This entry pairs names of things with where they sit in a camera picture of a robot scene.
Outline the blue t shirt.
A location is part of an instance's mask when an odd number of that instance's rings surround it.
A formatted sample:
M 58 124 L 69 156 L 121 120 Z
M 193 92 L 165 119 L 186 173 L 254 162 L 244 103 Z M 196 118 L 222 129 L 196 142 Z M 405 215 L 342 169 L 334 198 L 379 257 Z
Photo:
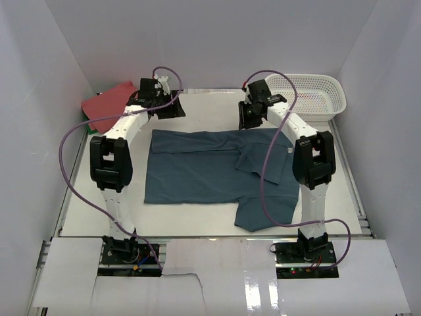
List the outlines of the blue t shirt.
M 269 215 L 291 224 L 299 200 L 292 172 L 292 143 L 280 134 L 266 171 L 264 159 L 276 129 L 224 132 L 154 130 L 145 180 L 146 204 L 236 203 L 234 224 L 248 232 L 275 226 L 260 202 L 260 181 Z

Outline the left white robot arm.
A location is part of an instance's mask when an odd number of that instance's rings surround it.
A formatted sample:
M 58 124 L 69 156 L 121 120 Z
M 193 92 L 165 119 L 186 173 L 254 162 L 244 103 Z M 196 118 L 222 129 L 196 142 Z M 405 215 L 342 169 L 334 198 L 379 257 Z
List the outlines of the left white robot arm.
M 105 200 L 106 213 L 111 217 L 109 238 L 123 239 L 116 254 L 131 263 L 139 255 L 136 227 L 127 201 L 127 188 L 133 177 L 130 144 L 149 119 L 185 117 L 179 92 L 171 90 L 168 76 L 142 78 L 120 117 L 103 136 L 92 137 L 89 143 L 90 176 Z

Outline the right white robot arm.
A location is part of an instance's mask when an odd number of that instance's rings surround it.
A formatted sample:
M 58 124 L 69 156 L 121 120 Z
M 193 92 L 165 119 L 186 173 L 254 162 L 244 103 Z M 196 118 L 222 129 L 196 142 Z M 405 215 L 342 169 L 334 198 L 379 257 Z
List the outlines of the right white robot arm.
M 328 245 L 325 221 L 325 200 L 328 184 L 336 171 L 334 138 L 330 132 L 319 132 L 293 112 L 295 103 L 286 106 L 287 99 L 271 94 L 265 80 L 243 83 L 245 100 L 239 102 L 239 129 L 258 127 L 266 119 L 278 127 L 272 139 L 262 171 L 279 134 L 293 144 L 292 172 L 300 185 L 302 217 L 299 224 L 282 224 L 269 215 L 264 200 L 264 180 L 260 181 L 260 202 L 266 217 L 280 227 L 297 227 L 297 254 L 307 263 L 313 262 Z

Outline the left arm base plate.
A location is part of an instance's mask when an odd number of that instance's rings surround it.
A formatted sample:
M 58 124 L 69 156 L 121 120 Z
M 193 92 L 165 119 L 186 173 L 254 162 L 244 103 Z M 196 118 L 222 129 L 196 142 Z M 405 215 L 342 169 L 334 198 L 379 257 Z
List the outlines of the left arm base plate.
M 153 252 L 134 237 L 119 240 L 103 236 L 97 275 L 101 277 L 160 277 Z

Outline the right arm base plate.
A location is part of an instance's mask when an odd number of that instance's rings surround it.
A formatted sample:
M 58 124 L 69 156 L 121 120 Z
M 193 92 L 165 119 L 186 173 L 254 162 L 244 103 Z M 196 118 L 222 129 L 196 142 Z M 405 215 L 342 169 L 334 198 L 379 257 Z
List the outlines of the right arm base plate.
M 276 242 L 269 247 L 276 262 L 278 280 L 339 278 L 333 244 L 306 252 L 298 242 Z

